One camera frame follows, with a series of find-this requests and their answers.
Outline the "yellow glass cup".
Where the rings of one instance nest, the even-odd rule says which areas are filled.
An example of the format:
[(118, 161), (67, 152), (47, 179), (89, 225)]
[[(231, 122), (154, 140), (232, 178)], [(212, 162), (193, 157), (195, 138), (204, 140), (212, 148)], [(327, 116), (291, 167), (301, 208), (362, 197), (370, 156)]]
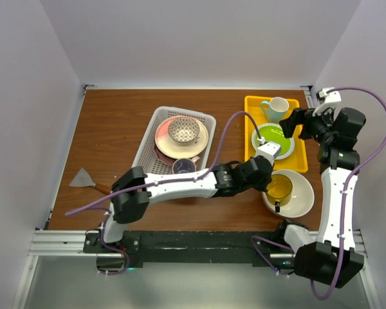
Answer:
[(271, 182), (267, 186), (266, 198), (274, 206), (276, 213), (280, 208), (287, 205), (291, 200), (293, 184), (291, 180), (283, 174), (271, 176)]

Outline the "cream ceramic bowl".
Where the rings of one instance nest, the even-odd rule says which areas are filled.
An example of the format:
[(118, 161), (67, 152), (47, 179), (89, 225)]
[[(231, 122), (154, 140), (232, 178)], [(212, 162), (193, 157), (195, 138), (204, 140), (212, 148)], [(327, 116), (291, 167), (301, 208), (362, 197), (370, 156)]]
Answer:
[(264, 192), (262, 194), (266, 207), (274, 214), (288, 219), (299, 218), (307, 214), (315, 202), (315, 193), (309, 181), (300, 173), (288, 169), (275, 171), (273, 175), (282, 175), (292, 182), (292, 192), (287, 204), (280, 206), (280, 211), (275, 211), (275, 204), (268, 200)]

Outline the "pink purple mug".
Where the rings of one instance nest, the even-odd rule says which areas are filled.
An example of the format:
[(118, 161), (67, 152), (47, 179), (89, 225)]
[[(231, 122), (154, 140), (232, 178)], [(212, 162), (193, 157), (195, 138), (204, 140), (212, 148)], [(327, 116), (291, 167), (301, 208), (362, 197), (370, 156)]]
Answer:
[(197, 162), (200, 160), (199, 156), (192, 158), (177, 159), (172, 165), (173, 174), (193, 173), (197, 170)]

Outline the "pink cream branch plate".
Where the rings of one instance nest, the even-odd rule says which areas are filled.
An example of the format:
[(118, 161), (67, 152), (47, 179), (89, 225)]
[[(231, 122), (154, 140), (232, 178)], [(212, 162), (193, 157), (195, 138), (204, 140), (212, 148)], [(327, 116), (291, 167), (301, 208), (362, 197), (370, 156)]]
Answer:
[(197, 156), (207, 147), (209, 141), (208, 130), (202, 122), (194, 118), (200, 126), (199, 137), (195, 142), (189, 145), (177, 144), (170, 138), (168, 134), (168, 126), (172, 120), (179, 117), (188, 116), (170, 117), (167, 120), (163, 121), (156, 130), (154, 141), (157, 148), (168, 157), (171, 157), (173, 159), (192, 158), (194, 156)]

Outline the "purple patterned small bowl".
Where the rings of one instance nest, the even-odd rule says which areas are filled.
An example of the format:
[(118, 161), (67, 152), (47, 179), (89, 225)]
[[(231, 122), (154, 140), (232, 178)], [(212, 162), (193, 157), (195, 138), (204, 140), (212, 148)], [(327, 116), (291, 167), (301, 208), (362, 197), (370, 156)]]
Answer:
[(172, 120), (168, 126), (170, 138), (177, 144), (189, 145), (197, 140), (200, 126), (194, 118), (179, 117)]

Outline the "pink dotted scalloped plate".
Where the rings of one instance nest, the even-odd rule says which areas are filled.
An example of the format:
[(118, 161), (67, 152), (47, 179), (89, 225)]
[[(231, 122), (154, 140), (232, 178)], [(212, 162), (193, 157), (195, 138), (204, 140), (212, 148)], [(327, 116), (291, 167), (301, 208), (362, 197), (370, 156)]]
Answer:
[(173, 159), (163, 154), (157, 147), (154, 148), (154, 152), (156, 154), (157, 159), (166, 165), (172, 166), (176, 161), (176, 159)]

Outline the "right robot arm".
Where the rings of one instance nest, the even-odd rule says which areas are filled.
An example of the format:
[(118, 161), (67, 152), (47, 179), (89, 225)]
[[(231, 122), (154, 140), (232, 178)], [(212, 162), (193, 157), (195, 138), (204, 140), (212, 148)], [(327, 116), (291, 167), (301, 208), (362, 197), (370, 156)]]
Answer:
[(354, 146), (365, 123), (365, 115), (352, 108), (343, 108), (337, 115), (331, 108), (321, 114), (296, 108), (279, 122), (285, 137), (301, 126), (299, 138), (319, 144), (323, 200), (316, 236), (299, 223), (284, 221), (273, 244), (279, 252), (294, 251), (296, 275), (332, 288), (345, 286), (364, 265), (364, 257), (355, 249), (352, 224), (360, 164)]

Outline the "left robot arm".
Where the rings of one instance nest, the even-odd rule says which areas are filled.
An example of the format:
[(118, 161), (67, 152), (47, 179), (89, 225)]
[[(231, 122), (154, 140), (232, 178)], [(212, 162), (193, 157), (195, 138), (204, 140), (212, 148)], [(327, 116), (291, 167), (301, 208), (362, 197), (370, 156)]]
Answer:
[(139, 183), (112, 192), (110, 216), (103, 223), (98, 246), (114, 252), (127, 225), (140, 220), (148, 206), (181, 198), (232, 197), (249, 189), (265, 192), (271, 182), (275, 159), (259, 155), (243, 163), (229, 162), (185, 174), (142, 174), (142, 168), (131, 169), (124, 176), (136, 176)]

